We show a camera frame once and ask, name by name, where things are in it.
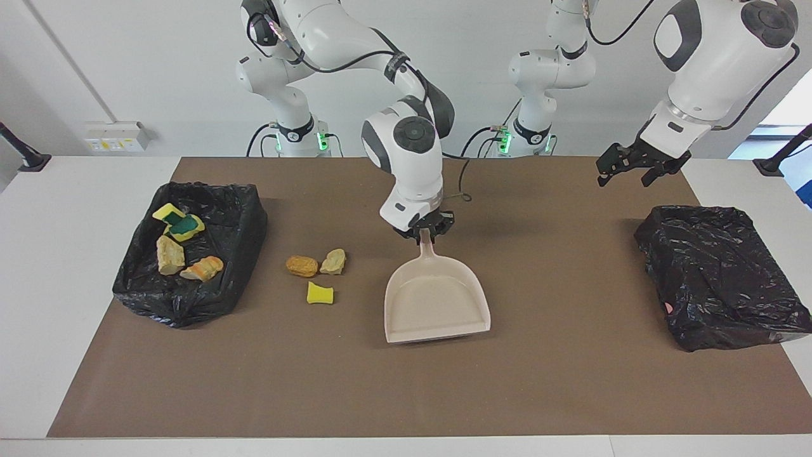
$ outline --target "bread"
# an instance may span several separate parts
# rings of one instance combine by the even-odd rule
[[[184,248],[169,237],[160,237],[155,243],[158,248],[158,272],[172,276],[186,267]]]
[[[322,263],[321,271],[326,275],[340,275],[344,270],[345,262],[347,262],[347,253],[343,249],[332,250]]]
[[[217,257],[206,257],[200,262],[195,263],[189,268],[180,272],[180,276],[186,279],[198,280],[206,282],[211,278],[217,276],[217,273],[222,271],[224,267],[222,260]]]
[[[303,255],[293,255],[285,262],[285,268],[297,276],[313,277],[318,273],[318,262]]]

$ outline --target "white robotic arm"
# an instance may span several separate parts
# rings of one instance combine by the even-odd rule
[[[587,46],[584,0],[552,0],[547,32],[554,50],[530,50],[513,57],[510,77],[522,95],[518,116],[509,124],[511,141],[498,154],[537,155],[545,147],[557,109],[550,89],[575,89],[595,78],[595,58]],[[598,0],[587,2],[590,9]]]
[[[654,37],[657,54],[676,74],[668,96],[630,147],[615,143],[601,156],[598,183],[604,186],[633,168],[650,168],[644,186],[676,174],[691,157],[689,147],[711,130],[726,129],[714,125],[773,73],[791,48],[797,57],[797,27],[790,0],[680,0]]]
[[[448,97],[382,33],[350,17],[339,0],[285,0],[275,4],[270,0],[245,0],[244,10],[247,2],[261,3],[262,11],[248,12],[249,30],[254,20],[253,29],[257,31],[255,43],[287,48],[278,51],[283,61],[273,67],[268,65],[267,71],[274,72],[268,76],[274,80],[274,100],[291,108],[289,114],[296,119],[293,124],[308,117],[304,115],[307,102],[301,92],[285,86],[312,72],[371,68],[382,72],[405,94],[370,116],[361,131],[369,158],[395,177],[395,187],[380,214],[405,237],[419,240],[420,229],[429,229],[432,239],[445,233],[453,224],[453,214],[439,210],[443,200],[439,140],[449,134],[454,123],[454,108]]]

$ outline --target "blue object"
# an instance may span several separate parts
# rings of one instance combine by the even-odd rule
[[[806,183],[803,187],[801,187],[797,191],[798,197],[801,197],[801,200],[806,203],[810,208],[812,208],[812,181]]]

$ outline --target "dustpan handle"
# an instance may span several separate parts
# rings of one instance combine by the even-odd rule
[[[423,258],[436,257],[434,243],[431,242],[431,232],[423,228],[420,231],[420,256]]]

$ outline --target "black stand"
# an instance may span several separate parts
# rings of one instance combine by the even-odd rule
[[[755,159],[753,160],[753,163],[755,163],[756,168],[764,176],[784,177],[784,174],[780,170],[781,163],[792,155],[793,152],[795,152],[795,150],[798,149],[802,144],[809,141],[811,137],[812,124],[809,124],[792,140],[789,140],[789,143],[778,151],[778,154],[770,157],[769,159]]]
[[[51,159],[50,155],[40,154],[31,146],[25,144],[2,122],[0,122],[0,136],[5,138],[23,157],[23,165],[17,169],[20,172],[39,172],[42,168],[45,168],[45,165]]]

